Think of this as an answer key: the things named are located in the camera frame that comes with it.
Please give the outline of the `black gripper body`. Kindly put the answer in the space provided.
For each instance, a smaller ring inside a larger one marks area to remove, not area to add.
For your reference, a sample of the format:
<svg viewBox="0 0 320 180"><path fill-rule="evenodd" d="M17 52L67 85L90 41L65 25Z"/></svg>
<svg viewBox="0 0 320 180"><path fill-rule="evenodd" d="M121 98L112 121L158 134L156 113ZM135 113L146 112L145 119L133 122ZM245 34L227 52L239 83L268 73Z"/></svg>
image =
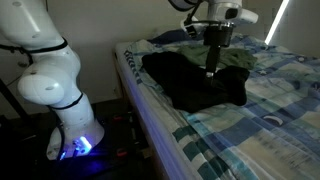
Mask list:
<svg viewBox="0 0 320 180"><path fill-rule="evenodd" d="M232 32L232 26L208 26L203 35L204 44L214 47L228 47Z"/></svg>

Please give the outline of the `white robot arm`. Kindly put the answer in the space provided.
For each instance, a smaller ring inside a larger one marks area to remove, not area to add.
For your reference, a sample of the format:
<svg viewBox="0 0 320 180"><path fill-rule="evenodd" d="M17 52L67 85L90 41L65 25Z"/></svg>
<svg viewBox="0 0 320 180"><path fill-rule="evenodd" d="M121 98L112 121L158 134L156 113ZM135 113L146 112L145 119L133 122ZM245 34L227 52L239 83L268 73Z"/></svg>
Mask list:
<svg viewBox="0 0 320 180"><path fill-rule="evenodd" d="M104 137L85 93L76 78L78 55L56 30L39 0L0 0L0 31L34 60L18 82L27 100L46 105L61 120L47 147L50 160L86 156ZM220 49L211 46L204 69L174 52L147 54L142 67L164 88L181 110L196 112L222 103L241 106L247 97L244 82L217 71Z"/></svg>

